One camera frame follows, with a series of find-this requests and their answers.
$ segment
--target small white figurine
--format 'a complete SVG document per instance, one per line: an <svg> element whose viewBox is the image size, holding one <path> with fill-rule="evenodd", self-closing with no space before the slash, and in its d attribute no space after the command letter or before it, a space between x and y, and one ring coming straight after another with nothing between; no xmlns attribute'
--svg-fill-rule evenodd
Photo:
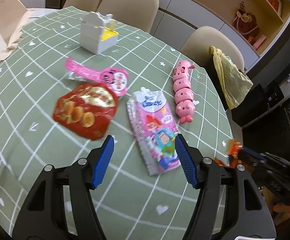
<svg viewBox="0 0 290 240"><path fill-rule="evenodd" d="M117 44L118 32L114 31L115 21L112 14L107 14L102 19L97 12L85 15L81 23L80 45L94 54Z"/></svg>

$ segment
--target green tablecloth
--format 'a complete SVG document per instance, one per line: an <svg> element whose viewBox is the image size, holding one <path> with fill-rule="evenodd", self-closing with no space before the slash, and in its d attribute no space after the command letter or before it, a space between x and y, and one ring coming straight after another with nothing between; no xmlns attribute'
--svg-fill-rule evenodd
<svg viewBox="0 0 290 240"><path fill-rule="evenodd" d="M161 176L148 175L126 102L141 87L162 90L178 120L170 74L178 60L189 59L148 33L122 23L116 28L118 44L94 55L79 46L80 22L86 13L69 7L31 22L23 28L19 48L0 64L0 224L11 234L26 194L44 165L71 165L104 141L82 138L51 119L56 99L78 85L65 78L65 60L73 57L96 70L115 66L129 73L129 94L120 98L108 129L115 137L115 151L103 184L91 192L107 239L180 240L198 191L187 184L181 167ZM217 92L200 67L192 70L191 84L194 121L180 125L180 132L204 156L226 162L226 143L232 133ZM68 188L64 192L69 229L75 232ZM224 197L215 232L221 227L223 201Z"/></svg>

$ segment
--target metal bolt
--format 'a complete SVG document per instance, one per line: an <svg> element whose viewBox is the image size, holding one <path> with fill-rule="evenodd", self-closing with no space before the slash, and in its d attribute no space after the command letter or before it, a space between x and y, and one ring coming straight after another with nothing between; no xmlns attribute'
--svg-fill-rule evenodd
<svg viewBox="0 0 290 240"><path fill-rule="evenodd" d="M211 163L212 163L212 159L206 157L206 158L203 159L203 162L204 162L205 164L211 164Z"/></svg>
<svg viewBox="0 0 290 240"><path fill-rule="evenodd" d="M87 163L87 159L85 159L85 158L81 158L78 160L79 165L85 165L86 163Z"/></svg>
<svg viewBox="0 0 290 240"><path fill-rule="evenodd" d="M53 168L53 166L50 165L50 164L48 164L48 165L46 165L46 166L44 167L44 171L51 171L52 168Z"/></svg>
<svg viewBox="0 0 290 240"><path fill-rule="evenodd" d="M245 167L242 164L237 165L239 171L245 171Z"/></svg>

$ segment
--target picture frame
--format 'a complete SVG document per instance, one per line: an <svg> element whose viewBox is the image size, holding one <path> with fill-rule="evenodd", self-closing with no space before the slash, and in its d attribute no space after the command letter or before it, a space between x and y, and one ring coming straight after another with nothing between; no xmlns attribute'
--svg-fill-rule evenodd
<svg viewBox="0 0 290 240"><path fill-rule="evenodd" d="M272 8L277 12L279 16L282 14L282 2L281 0L267 0Z"/></svg>

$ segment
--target pink caterpillar toy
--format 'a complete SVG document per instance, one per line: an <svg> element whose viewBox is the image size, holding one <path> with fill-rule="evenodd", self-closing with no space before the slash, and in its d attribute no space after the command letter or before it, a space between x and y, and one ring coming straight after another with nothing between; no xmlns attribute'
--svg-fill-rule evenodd
<svg viewBox="0 0 290 240"><path fill-rule="evenodd" d="M194 94L190 90L189 69L195 68L187 60L179 61L174 69L173 90L175 92L176 114L180 117L180 123L192 122L195 111L193 104Z"/></svg>

